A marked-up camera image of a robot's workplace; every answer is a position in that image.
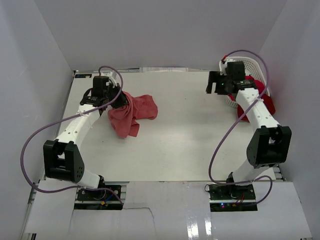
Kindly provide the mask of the salmon pink t shirt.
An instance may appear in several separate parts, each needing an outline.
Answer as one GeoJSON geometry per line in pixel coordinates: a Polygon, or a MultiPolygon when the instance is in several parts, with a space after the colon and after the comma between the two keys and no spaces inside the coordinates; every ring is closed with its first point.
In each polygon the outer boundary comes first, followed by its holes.
{"type": "Polygon", "coordinates": [[[119,138],[137,137],[140,129],[137,120],[154,120],[158,115],[158,106],[149,94],[134,97],[128,92],[123,93],[128,100],[128,105],[110,109],[107,116],[119,138]]]}

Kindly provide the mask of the white plastic basket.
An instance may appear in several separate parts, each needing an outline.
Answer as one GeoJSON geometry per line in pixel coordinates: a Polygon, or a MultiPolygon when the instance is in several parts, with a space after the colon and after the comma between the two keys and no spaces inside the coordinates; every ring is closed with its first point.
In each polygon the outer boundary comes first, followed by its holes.
{"type": "Polygon", "coordinates": [[[231,62],[243,62],[245,76],[251,75],[256,80],[263,82],[266,87],[266,84],[267,84],[266,78],[263,74],[263,71],[259,63],[256,60],[250,57],[245,57],[245,56],[231,56],[226,58],[233,59],[233,61],[231,62]]]}

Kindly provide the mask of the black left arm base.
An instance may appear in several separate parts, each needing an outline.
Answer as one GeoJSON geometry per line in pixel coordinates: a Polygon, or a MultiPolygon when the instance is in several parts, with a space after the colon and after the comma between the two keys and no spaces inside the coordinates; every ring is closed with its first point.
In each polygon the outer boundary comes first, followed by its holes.
{"type": "MultiPolygon", "coordinates": [[[[111,189],[124,203],[126,198],[127,183],[104,183],[103,188],[111,189]]],[[[120,201],[108,190],[90,191],[85,188],[77,190],[75,210],[120,211],[123,209],[120,201]]]]}

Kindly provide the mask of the black table label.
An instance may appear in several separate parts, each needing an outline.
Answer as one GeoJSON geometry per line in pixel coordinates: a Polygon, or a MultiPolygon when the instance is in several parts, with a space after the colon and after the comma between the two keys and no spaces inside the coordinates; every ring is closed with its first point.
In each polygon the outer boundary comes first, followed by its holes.
{"type": "Polygon", "coordinates": [[[92,74],[75,74],[74,75],[75,79],[86,79],[91,77],[92,77],[92,74]]]}

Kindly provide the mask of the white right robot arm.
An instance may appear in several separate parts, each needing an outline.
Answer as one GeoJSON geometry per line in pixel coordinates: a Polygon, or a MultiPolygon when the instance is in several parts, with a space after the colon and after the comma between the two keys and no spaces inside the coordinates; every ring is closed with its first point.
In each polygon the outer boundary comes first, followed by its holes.
{"type": "Polygon", "coordinates": [[[263,91],[249,76],[243,61],[221,60],[219,71],[210,71],[206,92],[233,95],[253,129],[245,162],[230,174],[226,195],[236,200],[260,174],[287,160],[292,131],[274,119],[262,99],[263,91]]]}

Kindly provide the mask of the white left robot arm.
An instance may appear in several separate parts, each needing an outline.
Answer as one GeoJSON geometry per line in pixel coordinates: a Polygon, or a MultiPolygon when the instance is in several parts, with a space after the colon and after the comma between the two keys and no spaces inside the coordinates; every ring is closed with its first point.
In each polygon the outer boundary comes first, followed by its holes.
{"type": "Polygon", "coordinates": [[[88,193],[96,200],[103,198],[106,187],[101,184],[102,177],[85,168],[80,147],[108,106],[119,108],[128,104],[115,75],[94,76],[92,87],[83,94],[79,103],[77,117],[55,140],[47,140],[43,145],[45,176],[88,188],[88,193]]]}

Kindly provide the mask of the red t shirt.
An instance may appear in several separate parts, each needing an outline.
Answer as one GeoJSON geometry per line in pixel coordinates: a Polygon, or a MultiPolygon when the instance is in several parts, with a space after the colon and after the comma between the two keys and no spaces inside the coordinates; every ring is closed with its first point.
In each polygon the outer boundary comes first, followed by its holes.
{"type": "MultiPolygon", "coordinates": [[[[265,89],[265,84],[263,82],[259,81],[259,80],[256,80],[251,75],[246,75],[245,79],[254,81],[254,83],[256,84],[257,89],[259,91],[259,94],[261,94],[263,92],[263,90],[265,89]]],[[[232,105],[236,106],[236,108],[237,108],[237,117],[239,118],[244,113],[244,110],[242,109],[241,106],[238,106],[237,104],[235,104],[235,102],[236,102],[235,101],[235,97],[232,94],[229,94],[228,97],[229,97],[229,100],[231,101],[232,105]]],[[[263,100],[264,105],[266,106],[266,108],[268,109],[270,114],[273,115],[276,112],[276,109],[275,109],[275,106],[274,106],[272,98],[268,94],[264,93],[262,95],[261,99],[263,100]]]]}

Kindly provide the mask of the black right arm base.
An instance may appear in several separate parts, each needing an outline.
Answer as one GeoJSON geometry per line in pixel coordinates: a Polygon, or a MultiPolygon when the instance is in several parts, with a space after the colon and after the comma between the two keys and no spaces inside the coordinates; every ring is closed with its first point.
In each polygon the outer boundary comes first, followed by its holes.
{"type": "Polygon", "coordinates": [[[242,186],[207,183],[204,191],[209,194],[209,206],[212,213],[256,212],[258,210],[252,184],[242,186]]]}

